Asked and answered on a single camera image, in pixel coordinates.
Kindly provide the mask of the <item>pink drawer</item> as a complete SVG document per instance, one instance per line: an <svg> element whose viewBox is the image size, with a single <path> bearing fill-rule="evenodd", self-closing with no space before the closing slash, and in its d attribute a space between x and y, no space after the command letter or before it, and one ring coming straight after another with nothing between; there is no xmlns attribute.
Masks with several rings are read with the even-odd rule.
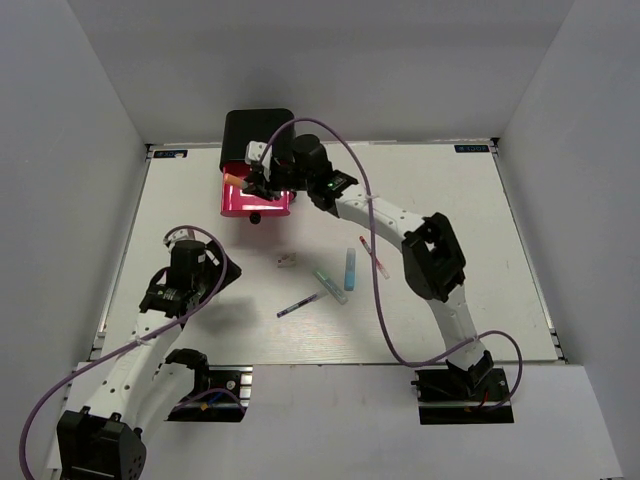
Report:
<svg viewBox="0 0 640 480"><path fill-rule="evenodd" d="M221 173L226 173L245 178L250 172L250 167L241 161L231 161L221 166ZM284 217L290 214L290 207L295 199L293 193L285 193L279 200L263 200L253 195L243 193L223 180L220 214L223 217L248 218L257 225L266 217Z"/></svg>

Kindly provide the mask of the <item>orange highlighter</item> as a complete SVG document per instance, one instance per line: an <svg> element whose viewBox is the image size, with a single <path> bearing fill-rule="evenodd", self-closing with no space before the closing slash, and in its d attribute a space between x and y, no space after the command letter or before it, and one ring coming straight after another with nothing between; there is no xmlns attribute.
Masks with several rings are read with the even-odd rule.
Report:
<svg viewBox="0 0 640 480"><path fill-rule="evenodd" d="M238 176L226 173L223 176L224 183L226 185L230 185L239 190L245 190L249 187L249 183L244 179Z"/></svg>

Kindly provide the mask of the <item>green highlighter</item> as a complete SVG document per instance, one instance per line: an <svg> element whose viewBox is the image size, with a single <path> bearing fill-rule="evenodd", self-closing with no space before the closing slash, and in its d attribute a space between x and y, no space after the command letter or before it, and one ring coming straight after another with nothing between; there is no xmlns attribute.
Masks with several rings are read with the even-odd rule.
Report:
<svg viewBox="0 0 640 480"><path fill-rule="evenodd" d="M326 272L316 268L313 270L313 275L340 305L345 305L348 302L348 298L344 291Z"/></svg>

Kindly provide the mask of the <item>blue highlighter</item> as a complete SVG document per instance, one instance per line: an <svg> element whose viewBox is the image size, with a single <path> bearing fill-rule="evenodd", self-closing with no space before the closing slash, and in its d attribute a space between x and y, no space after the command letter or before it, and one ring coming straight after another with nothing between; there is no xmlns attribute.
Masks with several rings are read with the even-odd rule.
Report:
<svg viewBox="0 0 640 480"><path fill-rule="evenodd" d="M353 291L356 285L356 250L348 248L346 250L344 289Z"/></svg>

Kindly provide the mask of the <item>red gel pen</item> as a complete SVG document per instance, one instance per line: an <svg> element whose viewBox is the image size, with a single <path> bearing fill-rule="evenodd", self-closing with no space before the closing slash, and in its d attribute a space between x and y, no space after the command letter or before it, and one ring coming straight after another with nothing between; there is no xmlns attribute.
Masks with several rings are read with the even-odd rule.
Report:
<svg viewBox="0 0 640 480"><path fill-rule="evenodd" d="M369 243L367 242L367 240L363 236L360 236L359 241L362 244L363 248L366 250L366 252L369 254L369 256L374 260L378 272L383 276L384 279L388 280L390 278L389 273L387 272L385 267L381 264L381 262L378 260L377 256L373 253L373 250L369 245Z"/></svg>

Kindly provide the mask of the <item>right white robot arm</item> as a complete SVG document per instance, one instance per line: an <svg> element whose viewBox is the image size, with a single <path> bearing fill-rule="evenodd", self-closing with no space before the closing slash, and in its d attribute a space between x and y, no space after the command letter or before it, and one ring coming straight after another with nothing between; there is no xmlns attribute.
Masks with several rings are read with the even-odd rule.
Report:
<svg viewBox="0 0 640 480"><path fill-rule="evenodd" d="M409 288L429 305L445 344L453 390L472 399L488 385L493 360L480 340L464 289L466 260L448 218L420 216L368 191L366 179L335 169L312 134L293 140L291 152L276 156L272 146L251 141L245 148L250 172L243 191L264 200L304 191L320 210L358 224L402 255Z"/></svg>

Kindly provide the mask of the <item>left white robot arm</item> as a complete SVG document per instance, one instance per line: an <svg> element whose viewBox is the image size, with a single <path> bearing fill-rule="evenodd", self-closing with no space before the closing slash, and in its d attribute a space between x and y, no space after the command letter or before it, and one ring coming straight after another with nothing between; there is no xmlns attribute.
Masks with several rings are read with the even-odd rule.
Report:
<svg viewBox="0 0 640 480"><path fill-rule="evenodd" d="M180 402L210 390L206 355L174 344L187 320L242 270L214 240L181 238L168 248L170 262L146 288L127 351L82 407L58 421L64 479L139 478L159 424Z"/></svg>

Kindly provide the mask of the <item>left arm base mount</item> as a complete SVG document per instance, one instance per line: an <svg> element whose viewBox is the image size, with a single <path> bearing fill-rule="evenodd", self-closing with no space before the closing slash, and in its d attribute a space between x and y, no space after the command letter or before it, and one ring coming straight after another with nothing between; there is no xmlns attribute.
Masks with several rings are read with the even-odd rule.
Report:
<svg viewBox="0 0 640 480"><path fill-rule="evenodd" d="M249 407L252 366L210 366L198 386L169 414L169 422L240 423Z"/></svg>

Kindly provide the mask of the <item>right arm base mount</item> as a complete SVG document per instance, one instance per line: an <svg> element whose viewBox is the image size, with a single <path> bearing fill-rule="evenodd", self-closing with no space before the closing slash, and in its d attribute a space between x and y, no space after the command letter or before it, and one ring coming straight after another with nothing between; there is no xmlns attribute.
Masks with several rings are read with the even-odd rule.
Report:
<svg viewBox="0 0 640 480"><path fill-rule="evenodd" d="M421 425L513 424L506 374L494 368L473 392L453 381L447 369L415 372L411 381Z"/></svg>

